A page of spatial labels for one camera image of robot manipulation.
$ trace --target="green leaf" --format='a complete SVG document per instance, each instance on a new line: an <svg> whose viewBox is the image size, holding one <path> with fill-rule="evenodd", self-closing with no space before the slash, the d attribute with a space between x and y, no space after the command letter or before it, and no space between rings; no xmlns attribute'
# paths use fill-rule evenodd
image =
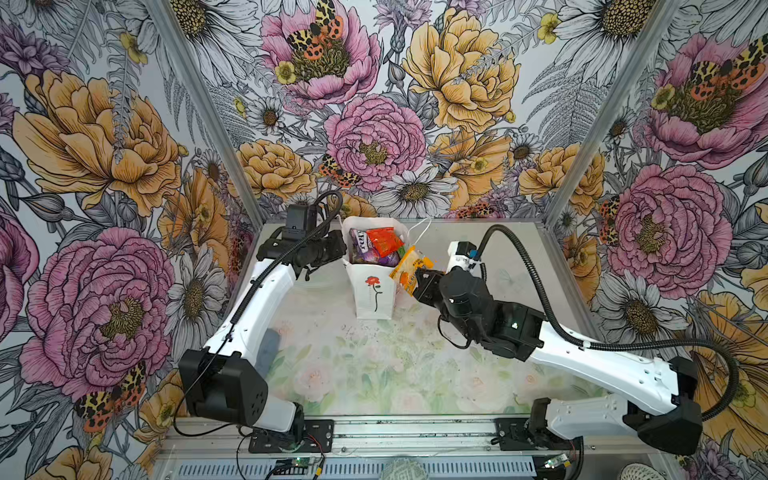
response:
<svg viewBox="0 0 768 480"><path fill-rule="evenodd" d="M480 351L477 350L474 346L469 347L469 353L472 354L472 358L474 358L478 363L482 363L482 355L480 354Z"/></svg>
<svg viewBox="0 0 768 480"><path fill-rule="evenodd" d="M296 358L295 358L295 359L293 359L293 361L294 361L295 363L298 363L298 362L300 362L301 360L303 360L303 359L304 359L304 357L306 357L307 355L309 355L309 354L310 354L310 350L311 350L311 349L312 349L312 346L311 346L311 345L307 345L307 346L305 346L304 348L302 348L302 349L301 349L301 351L299 352L299 354L298 354L298 355L296 355Z"/></svg>

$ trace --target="yellow peony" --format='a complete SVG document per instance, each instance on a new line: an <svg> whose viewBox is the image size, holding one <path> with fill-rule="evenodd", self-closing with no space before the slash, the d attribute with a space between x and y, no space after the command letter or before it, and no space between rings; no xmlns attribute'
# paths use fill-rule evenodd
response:
<svg viewBox="0 0 768 480"><path fill-rule="evenodd" d="M349 195L347 192L342 192L344 197L344 203L341 206L341 218L342 220L347 217L377 217L376 208L371 205L368 200L357 195ZM336 198L328 197L329 207L336 208Z"/></svg>
<svg viewBox="0 0 768 480"><path fill-rule="evenodd" d="M229 243L227 210L216 195L219 187L206 178L200 168L195 168L191 182L184 183L184 193L174 192L163 206L157 219L157 230L162 236L163 248L172 253L185 250L200 251L207 245L214 252L214 259L227 272Z"/></svg>
<svg viewBox="0 0 768 480"><path fill-rule="evenodd" d="M509 55L490 68L468 73L471 66L488 60L485 56L500 48L498 34L482 30L477 17L466 10L457 13L450 8L443 18L440 33L428 23L414 32L402 67L419 83L413 91L434 92L438 126L483 132L509 111L520 64Z"/></svg>
<svg viewBox="0 0 768 480"><path fill-rule="evenodd" d="M536 168L529 168L520 174L520 194L541 198L560 188L579 147L580 144L555 147L537 156L534 159ZM597 199L603 196L604 169L605 156L598 153L571 195L571 205L580 215L589 214Z"/></svg>
<svg viewBox="0 0 768 480"><path fill-rule="evenodd" d="M79 447L61 450L53 462L40 467L27 480L110 480L112 454L94 447L85 454Z"/></svg>
<svg viewBox="0 0 768 480"><path fill-rule="evenodd" d="M471 131L463 128L435 139L429 152L448 158L452 163L445 177L458 180L458 189L452 192L451 210L473 205L491 191L491 182L496 185L502 182L511 140L486 134L475 139Z"/></svg>
<svg viewBox="0 0 768 480"><path fill-rule="evenodd" d="M723 438L730 430L730 448L737 455L752 456L768 448L768 325L730 292L698 293L694 312L711 338L739 361L740 384L736 398L722 413L704 423L704 435ZM707 410L717 402L728 383L728 371L712 350L687 347L698 368L699 385L694 400Z"/></svg>
<svg viewBox="0 0 768 480"><path fill-rule="evenodd" d="M42 80L31 74L25 83L48 115L15 114L13 138L41 177L36 183L44 192L89 193L81 204L86 209L107 189L116 190L136 202L139 215L149 217L181 185L178 146L148 99L133 97L118 163L112 110L117 92L105 79L86 85L75 75L48 70Z"/></svg>
<svg viewBox="0 0 768 480"><path fill-rule="evenodd" d="M235 155L257 198L265 193L288 200L293 195L305 194L315 188L312 164L286 145L258 140L240 145ZM233 196L238 197L232 180L227 187Z"/></svg>
<svg viewBox="0 0 768 480"><path fill-rule="evenodd" d="M576 279L581 296L585 302L591 302L600 283L598 239L588 237L586 234L577 237L574 233L565 240L563 254Z"/></svg>
<svg viewBox="0 0 768 480"><path fill-rule="evenodd" d="M164 438L165 433L173 425L176 406L183 397L184 389L181 385L181 375L178 369L173 369L160 382L157 391L149 400L141 404L139 416L147 424L134 432L136 440L149 443ZM179 408L178 416L189 416L186 405Z"/></svg>

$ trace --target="black cable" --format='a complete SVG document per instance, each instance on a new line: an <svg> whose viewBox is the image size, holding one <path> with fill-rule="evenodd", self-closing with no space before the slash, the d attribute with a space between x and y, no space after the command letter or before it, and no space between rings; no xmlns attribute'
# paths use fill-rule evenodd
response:
<svg viewBox="0 0 768 480"><path fill-rule="evenodd" d="M536 288L536 293L538 294L538 298L541 301L541 306L544 308L544 313L547 316L547 320L552 325L552 328L554 329L554 331L564 340L566 340L569 343L573 343L574 345L580 348L590 348L593 350L600 350L604 352L627 352L629 350L665 349L665 348L674 348L678 346L702 346L704 348L713 350L715 353L723 357L723 360L725 360L726 365L728 365L728 385L725 388L725 392L723 392L723 395L720 397L717 403L713 405L709 410L701 414L701 419L703 421L706 421L714 418L717 414L725 410L728 407L728 405L731 403L731 401L736 397L736 393L739 387L739 363L733 357L733 355L730 354L730 352L727 349L709 340L670 339L670 340L658 340L653 342L642 342L642 343L590 342L589 346L585 347L584 342L568 334L568 332L566 332L563 329L563 327L558 322L557 318L554 316L554 312L552 311L552 307L549 303L549 298L547 298L547 293L544 290L544 285L542 284L541 278L539 277L538 272L536 271L536 267L534 266L533 261L531 260L531 257L528 255L528 251L525 249L522 242L517 238L517 236L512 232L512 230L509 230L504 225L499 225L499 224L492 225L490 228L488 228L488 230L485 232L485 235L482 238L480 247L478 247L477 256L475 257L474 260L480 261L483 250L485 250L485 245L488 244L488 240L491 238L491 235L496 231L500 231L504 235L506 235L507 238L512 242L512 245L515 246L515 249L518 251L518 254L520 255L520 257L523 260L523 263L525 264L525 268L528 269L528 274L531 276L531 281L533 282L533 285Z"/></svg>
<svg viewBox="0 0 768 480"><path fill-rule="evenodd" d="M243 301L240 302L240 304L237 306L237 309L235 310L235 314L232 315L232 318L230 319L231 327L229 333L224 337L224 341L219 346L219 349L214 353L214 355L210 358L208 363L203 368L203 371L200 372L200 375L197 376L197 378L192 382L191 385L187 387L187 389L184 391L184 394L181 397L181 401L176 405L176 410L174 410L174 430L176 430L176 433L179 435L182 435L184 437L201 437L203 435L208 435L209 433L213 433L217 430L221 430L225 427L228 427L230 425L234 425L233 423L225 423L224 425L218 426L215 429L208 430L206 432L201 433L184 433L181 430L179 430L179 427L176 425L176 415L179 413L179 408L181 408L181 404L184 402L184 400L187 398L187 394L192 390L192 388L197 384L197 382L200 381L200 379L205 375L205 372L210 367L210 364L214 362L216 357L219 355L219 352L221 352L222 348L224 348L224 345L227 344L227 340L232 335L232 332L234 331L234 327L237 324L237 322L240 320L240 317L243 315L243 312L245 311L246 307L248 306L248 303L253 299L253 295L256 294L256 291L259 289L259 286L261 283L272 273L272 270L275 270L275 268L280 265L289 255L294 253L299 248L303 247L307 242L309 242L311 239L313 239L318 233L322 233L328 225L330 225L331 220L333 220L336 215L339 214L341 211L341 207L344 203L344 197L338 190L329 190L325 192L324 194L317 197L317 200L315 200L315 206L319 205L320 201L326 199L327 197L334 195L336 196L336 208L333 209L333 215L329 215L323 222L318 225L314 230L309 232L306 237L296 242L294 245L292 245L288 250L283 252L281 255L279 255L275 260L273 260L269 265L266 266L266 269L255 279L251 280L251 286L248 289L248 292L246 293L245 297L243 298Z"/></svg>
<svg viewBox="0 0 768 480"><path fill-rule="evenodd" d="M584 467L584 437L577 437L575 440L578 443L578 459L576 460L573 475L568 480L576 480L581 475L581 469Z"/></svg>
<svg viewBox="0 0 768 480"><path fill-rule="evenodd" d="M232 329L230 329L230 332L227 334L227 337L229 337L230 333L232 333ZM214 355L213 355L213 356L210 358L210 360L208 361L208 363L205 365L205 368L203 368L203 371L202 371L202 372L200 372L200 375L198 375L198 376L197 376L197 378L194 380L194 382L192 382L192 384L191 384L191 385L189 385L189 386L187 387L187 389L186 389L186 390L184 390L184 394L181 396L181 400L179 401L178 405L176 405L176 410L174 410L174 430L176 430L176 433L178 433L179 435L181 435L181 436L183 436L183 437L201 437L201 436L203 436L203 435L208 435L209 433L213 433L213 432L215 432L215 431L217 431L217 430L221 430L221 429L223 429L224 427L228 427L228 426L230 426L230 425L234 425L233 423L225 423L224 425L218 426L218 427L216 427L215 429L212 429L212 430L208 430L208 431L206 431L206 432L201 432L201 433L184 433L184 432L182 432L181 430L179 430L179 427L176 425L176 415L178 415L178 413L179 413L179 409L181 408L181 404L182 404L182 403L184 403L184 399L186 399L186 398L187 398L187 394L190 392L190 390L192 390L192 387L194 387L194 386L197 384L197 382L199 382L199 381L200 381L200 378L202 378L202 376L203 376L203 375L205 374L205 372L208 370L208 367L210 367L210 364L214 362L214 360L216 359L216 356L219 354L219 352L221 351L221 349L222 349L222 348L224 348L224 345L226 345L226 344L227 344L227 341L226 341L226 340L224 340L224 341L221 343L221 345L219 345L219 349L218 349L218 350L216 351L216 353L214 353Z"/></svg>
<svg viewBox="0 0 768 480"><path fill-rule="evenodd" d="M461 345L456 345L455 343L453 343L453 341L450 338L445 336L445 334L442 332L442 328L440 328L440 324L444 322L443 318L444 318L443 315L440 314L440 316L437 319L437 331L440 332L440 335L442 335L442 338L448 340L448 343L450 343L451 345L453 345L457 349L462 349L462 350L468 349L469 348L469 344L472 343L472 341L470 339L467 339L467 344L466 345L461 346Z"/></svg>
<svg viewBox="0 0 768 480"><path fill-rule="evenodd" d="M318 225L314 230L310 231L306 237L299 240L298 242L291 245L291 247L281 253L275 260L272 261L265 269L264 271L259 274L259 276L255 280L250 281L250 288L248 289L247 293L245 294L245 297L243 298L243 301L240 302L240 305L237 306L237 309L235 310L235 313L232 315L231 322L232 324L237 323L240 321L240 317L243 315L243 312L245 312L246 307L248 306L248 303L250 303L251 299L253 298L253 295L256 294L256 291L259 289L263 281L272 273L272 270L275 270L278 265L280 265L283 261L285 261L286 258L293 255L294 252L296 252L299 248L303 247L307 242L309 242L311 239L313 239L316 235L319 233L323 233L325 229L330 225L331 221L336 218L336 215L339 214L341 211L341 207L344 204L344 197L338 190L329 190L317 197L317 200L315 200L315 206L319 205L320 201L325 200L327 197L334 195L336 196L336 207L333 209L333 213L329 214L328 217L323 220L320 225Z"/></svg>

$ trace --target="flower bud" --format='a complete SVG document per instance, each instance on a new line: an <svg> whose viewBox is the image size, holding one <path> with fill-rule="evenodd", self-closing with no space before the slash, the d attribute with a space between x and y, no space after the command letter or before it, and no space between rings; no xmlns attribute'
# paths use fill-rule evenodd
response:
<svg viewBox="0 0 768 480"><path fill-rule="evenodd" d="M2 148L0 148L0 180L11 182L24 180L22 163Z"/></svg>
<svg viewBox="0 0 768 480"><path fill-rule="evenodd" d="M763 268L768 263L768 247L756 241L746 242L736 251L736 258L746 268Z"/></svg>
<svg viewBox="0 0 768 480"><path fill-rule="evenodd" d="M768 155L763 155L744 172L744 193L754 195L757 189L768 187Z"/></svg>
<svg viewBox="0 0 768 480"><path fill-rule="evenodd" d="M30 197L19 197L19 200L46 222L54 223L74 219L72 209L64 205L64 199L56 194L36 194Z"/></svg>

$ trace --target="daisy center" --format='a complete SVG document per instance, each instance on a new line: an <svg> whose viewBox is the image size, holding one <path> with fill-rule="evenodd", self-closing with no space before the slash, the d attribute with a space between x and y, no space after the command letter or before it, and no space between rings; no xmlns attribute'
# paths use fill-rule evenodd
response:
<svg viewBox="0 0 768 480"><path fill-rule="evenodd" d="M187 286L187 292L184 293L184 313L187 318L197 318L197 315L203 309L203 283L194 279Z"/></svg>
<svg viewBox="0 0 768 480"><path fill-rule="evenodd" d="M645 303L640 300L630 300L625 306L624 312L627 315L627 322L635 332L641 335L656 333L659 321Z"/></svg>
<svg viewBox="0 0 768 480"><path fill-rule="evenodd" d="M627 122L623 120L616 120L614 124L611 125L611 129L609 130L609 132L613 138L616 138L623 135L626 129L627 129Z"/></svg>
<svg viewBox="0 0 768 480"><path fill-rule="evenodd" d="M649 214L643 217L640 233L635 237L645 253L656 253L664 245L664 225L655 223Z"/></svg>
<svg viewBox="0 0 768 480"><path fill-rule="evenodd" d="M218 166L218 165L216 165L216 164L215 164L215 163L213 163L213 162L209 163L209 164L208 164L208 178L210 178L210 179L211 179L211 180L213 180L214 182L217 182L217 183L218 183L218 181L219 181L219 176L220 176L220 172L219 172L219 166Z"/></svg>
<svg viewBox="0 0 768 480"><path fill-rule="evenodd" d="M381 165L386 162L386 148L381 148L377 141L370 144L360 144L360 153L366 156L368 165Z"/></svg>
<svg viewBox="0 0 768 480"><path fill-rule="evenodd" d="M531 153L531 148L528 145L519 145L512 151L512 157L515 160L522 160Z"/></svg>
<svg viewBox="0 0 768 480"><path fill-rule="evenodd" d="M293 65L297 81L309 82L326 75L343 78L349 67L349 52L340 40L331 40L323 47L323 56L316 60L309 60L303 52L295 51Z"/></svg>
<svg viewBox="0 0 768 480"><path fill-rule="evenodd" d="M415 202L426 198L427 194L429 194L427 184L413 184L405 185L402 192L400 192L400 197L403 200Z"/></svg>
<svg viewBox="0 0 768 480"><path fill-rule="evenodd" d="M205 29L205 10L198 0L170 0L170 6L188 37L199 35Z"/></svg>
<svg viewBox="0 0 768 480"><path fill-rule="evenodd" d="M636 35L656 0L613 0L603 10L603 30L617 37Z"/></svg>
<svg viewBox="0 0 768 480"><path fill-rule="evenodd" d="M266 110L262 116L262 121L267 127L274 127L277 125L277 114L274 110Z"/></svg>
<svg viewBox="0 0 768 480"><path fill-rule="evenodd" d="M141 326L141 319L144 318L144 309L141 303L132 298L127 298L121 302L112 303L109 306L109 313L112 317L105 325L99 329L101 334L113 339L116 335L125 335L132 339L136 336L136 331Z"/></svg>

